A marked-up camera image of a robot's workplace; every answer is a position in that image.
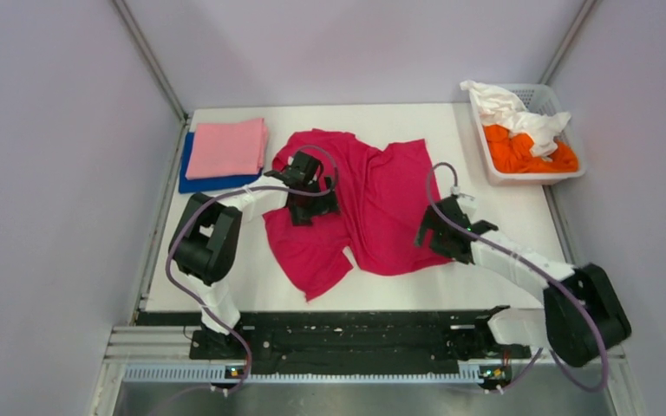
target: white laundry basket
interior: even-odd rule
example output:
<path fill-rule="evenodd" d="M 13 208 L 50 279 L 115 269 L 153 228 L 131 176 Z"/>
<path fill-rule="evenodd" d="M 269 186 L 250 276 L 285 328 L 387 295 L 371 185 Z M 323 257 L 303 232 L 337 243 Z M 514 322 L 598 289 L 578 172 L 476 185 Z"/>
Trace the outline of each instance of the white laundry basket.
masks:
<path fill-rule="evenodd" d="M 560 108 L 558 97 L 552 91 L 552 88 L 539 84 L 501 84 L 499 87 L 508 89 L 515 93 L 522 102 L 525 103 L 527 110 L 532 113 L 554 115 L 563 111 Z M 491 185 L 552 185 L 563 179 L 577 178 L 586 171 L 586 161 L 583 144 L 578 140 L 571 129 L 571 123 L 558 136 L 558 140 L 563 141 L 570 146 L 578 157 L 578 170 L 576 172 L 565 173 L 503 173 L 494 167 L 492 155 L 489 152 L 489 146 L 486 143 L 484 127 L 481 125 L 479 109 L 476 108 L 473 92 L 469 91 L 471 98 L 471 113 L 473 127 L 479 132 L 479 144 L 481 149 L 481 158 L 486 166 L 486 176 Z"/>

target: white cloth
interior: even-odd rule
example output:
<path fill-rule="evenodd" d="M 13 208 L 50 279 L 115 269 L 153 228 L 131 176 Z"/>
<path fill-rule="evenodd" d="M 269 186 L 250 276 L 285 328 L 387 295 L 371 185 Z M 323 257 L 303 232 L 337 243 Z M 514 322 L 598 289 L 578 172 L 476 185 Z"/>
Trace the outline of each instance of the white cloth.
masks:
<path fill-rule="evenodd" d="M 460 89 L 470 93 L 484 126 L 497 124 L 508 129 L 512 136 L 528 134 L 534 141 L 530 153 L 536 158 L 555 152 L 558 148 L 555 136 L 563 131 L 571 119 L 568 112 L 552 116 L 530 113 L 515 93 L 495 85 L 463 81 Z"/>

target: red cloth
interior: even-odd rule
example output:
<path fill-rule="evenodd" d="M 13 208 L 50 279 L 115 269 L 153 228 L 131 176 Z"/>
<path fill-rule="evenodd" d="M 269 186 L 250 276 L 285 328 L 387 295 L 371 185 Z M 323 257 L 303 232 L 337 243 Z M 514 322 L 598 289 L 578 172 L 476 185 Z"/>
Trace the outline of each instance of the red cloth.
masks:
<path fill-rule="evenodd" d="M 312 130 L 294 133 L 272 161 L 282 169 L 300 146 L 317 145 L 338 165 L 336 187 L 340 214 L 312 219 L 312 226 L 293 226 L 287 209 L 264 215 L 272 253 L 308 301 L 336 285 L 353 268 L 343 254 L 349 246 L 362 270 L 400 275 L 450 260 L 428 248 L 415 247 L 415 236 L 428 207 L 425 179 L 432 166 L 425 140 L 393 143 L 384 151 L 352 133 Z M 316 149 L 306 153 L 333 165 Z M 433 192 L 437 192 L 435 180 Z"/>

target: white wall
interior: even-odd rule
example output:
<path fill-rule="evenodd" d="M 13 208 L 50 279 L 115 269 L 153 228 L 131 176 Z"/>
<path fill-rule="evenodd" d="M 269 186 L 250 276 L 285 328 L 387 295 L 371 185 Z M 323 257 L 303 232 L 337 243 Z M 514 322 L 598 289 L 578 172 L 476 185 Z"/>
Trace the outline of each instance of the white wall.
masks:
<path fill-rule="evenodd" d="M 0 1 L 0 416 L 85 414 L 178 128 L 108 0 Z"/>
<path fill-rule="evenodd" d="M 591 165 L 558 187 L 583 259 L 609 272 L 649 414 L 666 413 L 666 2 L 604 1 L 554 87 Z"/>
<path fill-rule="evenodd" d="M 583 0 L 129 0 L 186 110 L 464 101 L 537 81 Z"/>

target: white table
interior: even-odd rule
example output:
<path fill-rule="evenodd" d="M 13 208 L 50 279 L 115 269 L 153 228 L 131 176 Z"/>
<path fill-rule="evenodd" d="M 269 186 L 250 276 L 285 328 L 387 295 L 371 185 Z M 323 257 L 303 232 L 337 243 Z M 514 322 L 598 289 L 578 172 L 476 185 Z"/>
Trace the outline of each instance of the white table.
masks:
<path fill-rule="evenodd" d="M 425 138 L 433 163 L 458 170 L 463 192 L 479 203 L 476 219 L 486 219 L 515 241 L 554 260 L 564 260 L 558 234 L 540 186 L 492 187 L 486 182 L 467 104 L 401 104 L 310 107 L 249 107 L 198 110 L 199 122 L 235 122 L 264 117 L 270 131 L 265 168 L 290 135 L 321 128 L 348 131 L 380 149 L 388 143 Z M 447 169 L 436 173 L 441 195 L 452 185 Z M 165 276 L 167 246 L 190 194 L 176 192 L 169 208 L 146 311 L 192 311 L 198 305 Z M 173 265 L 173 275 L 186 277 Z M 451 263 L 401 276 L 377 276 L 356 266 L 333 289 L 312 302 L 288 280 L 271 254 L 258 218 L 242 227 L 236 261 L 226 277 L 236 305 L 244 311 L 489 309 L 499 304 L 535 308 L 525 291 L 476 266 Z"/>

